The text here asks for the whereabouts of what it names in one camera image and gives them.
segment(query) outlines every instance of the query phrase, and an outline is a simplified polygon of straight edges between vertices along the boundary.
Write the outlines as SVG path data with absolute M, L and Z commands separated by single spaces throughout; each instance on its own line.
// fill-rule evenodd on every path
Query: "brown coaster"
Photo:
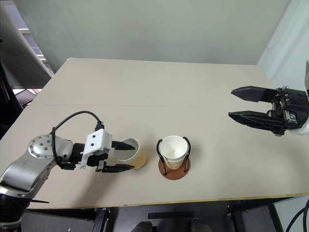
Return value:
M 161 161 L 161 159 L 159 159 L 159 171 L 160 171 L 160 173 L 166 179 L 178 180 L 180 178 L 183 178 L 189 172 L 189 170 L 190 170 L 190 159 L 188 160 L 188 168 L 187 168 L 186 172 L 184 172 L 185 161 L 183 162 L 182 166 L 179 169 L 176 169 L 176 170 L 170 169 L 166 164 L 165 164 L 165 168 L 166 168 L 166 175 L 164 175 L 164 168 L 163 168 L 162 161 Z

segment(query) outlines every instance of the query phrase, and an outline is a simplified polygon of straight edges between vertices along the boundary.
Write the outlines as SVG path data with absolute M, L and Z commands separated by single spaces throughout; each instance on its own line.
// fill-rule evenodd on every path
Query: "black cable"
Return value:
M 301 215 L 304 212 L 305 208 L 302 208 L 297 214 L 295 214 L 295 216 L 292 218 L 290 224 L 288 225 L 288 227 L 286 228 L 286 232 L 289 232 L 291 227 L 293 226 L 294 222 L 296 221 L 296 219 L 299 217 L 299 215 Z
M 307 213 L 309 208 L 309 199 L 307 200 L 306 206 L 304 208 L 304 215 L 303 215 L 303 230 L 307 232 Z
M 102 125 L 101 120 L 98 118 L 98 116 L 96 116 L 94 113 L 90 112 L 90 111 L 79 111 L 76 112 L 68 117 L 66 117 L 64 120 L 62 120 L 57 126 L 53 127 L 52 131 L 50 132 L 50 134 L 52 135 L 52 149 L 53 149 L 53 156 L 54 159 L 56 161 L 56 164 L 62 168 L 62 160 L 57 156 L 56 153 L 56 130 L 61 127 L 66 121 L 68 121 L 69 119 L 71 119 L 72 117 L 76 116 L 76 115 L 80 115 L 80 114 L 90 114 L 92 115 L 96 120 L 97 120 L 97 126 L 96 126 L 96 130 L 99 129 L 103 129 L 104 125 Z

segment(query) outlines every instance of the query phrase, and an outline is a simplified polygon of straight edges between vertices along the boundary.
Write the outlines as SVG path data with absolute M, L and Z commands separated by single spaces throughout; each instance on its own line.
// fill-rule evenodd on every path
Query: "table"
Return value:
M 289 132 L 236 123 L 228 112 L 266 112 L 269 103 L 243 101 L 242 86 L 273 87 L 255 65 L 68 59 L 0 141 L 0 172 L 29 141 L 48 133 L 71 113 L 89 110 L 114 140 L 136 138 L 145 166 L 119 174 L 55 167 L 30 208 L 80 208 L 157 203 L 256 199 L 309 192 L 309 143 Z M 57 135 L 84 143 L 95 120 L 80 115 Z M 186 136 L 191 168 L 182 179 L 165 179 L 155 151 L 159 139 Z

